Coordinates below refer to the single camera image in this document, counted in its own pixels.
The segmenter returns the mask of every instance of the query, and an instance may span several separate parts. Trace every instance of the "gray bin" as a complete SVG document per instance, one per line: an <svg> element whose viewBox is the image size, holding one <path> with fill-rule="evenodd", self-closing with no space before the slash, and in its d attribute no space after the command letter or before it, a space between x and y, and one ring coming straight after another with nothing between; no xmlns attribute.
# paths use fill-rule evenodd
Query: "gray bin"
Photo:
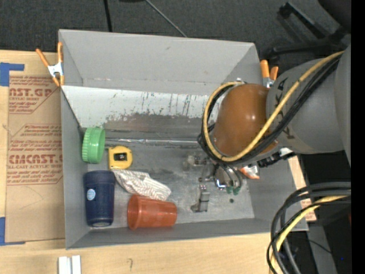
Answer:
<svg viewBox="0 0 365 274"><path fill-rule="evenodd" d="M189 155L204 156L196 137L209 95L222 82L237 78L262 84L254 44L74 30L60 30L59 40L65 73L61 112L66 248L269 232L274 214L295 190L286 161L262 169L259 181L245 181L237 196L209 183L208 211L200 213L190 206L196 202L204 168L187 170L183 165ZM113 224L87 225L82 177L108 168L107 150L100 164L82 161L88 127L105 128L106 147L132 150L130 170L149 172L172 190L168 201L178 208L172 228L129 230L131 194L118 184Z"/></svg>

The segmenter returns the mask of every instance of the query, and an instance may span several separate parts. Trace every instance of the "red plastic cup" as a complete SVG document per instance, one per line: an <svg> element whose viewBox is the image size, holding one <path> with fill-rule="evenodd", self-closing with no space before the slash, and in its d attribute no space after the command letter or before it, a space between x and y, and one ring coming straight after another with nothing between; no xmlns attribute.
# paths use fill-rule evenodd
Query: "red plastic cup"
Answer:
<svg viewBox="0 0 365 274"><path fill-rule="evenodd" d="M133 195L128 203L127 217L132 230L139 227L171 227L176 222L177 208L172 202Z"/></svg>

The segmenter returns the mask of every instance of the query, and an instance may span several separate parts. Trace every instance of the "blue cup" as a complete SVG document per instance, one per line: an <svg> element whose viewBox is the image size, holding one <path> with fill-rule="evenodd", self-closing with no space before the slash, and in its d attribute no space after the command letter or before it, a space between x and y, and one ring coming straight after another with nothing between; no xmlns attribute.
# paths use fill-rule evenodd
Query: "blue cup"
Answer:
<svg viewBox="0 0 365 274"><path fill-rule="evenodd" d="M90 171L84 175L87 224L105 227L114 218L115 176L112 171Z"/></svg>

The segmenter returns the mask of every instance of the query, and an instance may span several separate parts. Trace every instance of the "white label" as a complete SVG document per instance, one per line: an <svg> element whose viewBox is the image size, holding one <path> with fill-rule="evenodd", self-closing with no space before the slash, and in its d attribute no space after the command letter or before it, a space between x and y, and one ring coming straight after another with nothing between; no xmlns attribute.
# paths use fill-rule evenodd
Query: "white label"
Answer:
<svg viewBox="0 0 365 274"><path fill-rule="evenodd" d="M87 198L87 200L91 201L95 198L95 195L96 195L95 190L89 189L89 190L87 190L86 198Z"/></svg>

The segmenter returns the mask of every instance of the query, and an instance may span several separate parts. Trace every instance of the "cloth rag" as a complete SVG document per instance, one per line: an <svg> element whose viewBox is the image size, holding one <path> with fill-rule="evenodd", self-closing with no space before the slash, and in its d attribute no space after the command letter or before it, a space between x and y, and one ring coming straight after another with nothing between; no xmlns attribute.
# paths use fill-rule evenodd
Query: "cloth rag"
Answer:
<svg viewBox="0 0 365 274"><path fill-rule="evenodd" d="M113 169L117 182L129 193L139 194L151 199L166 201L171 190L152 179L147 172Z"/></svg>

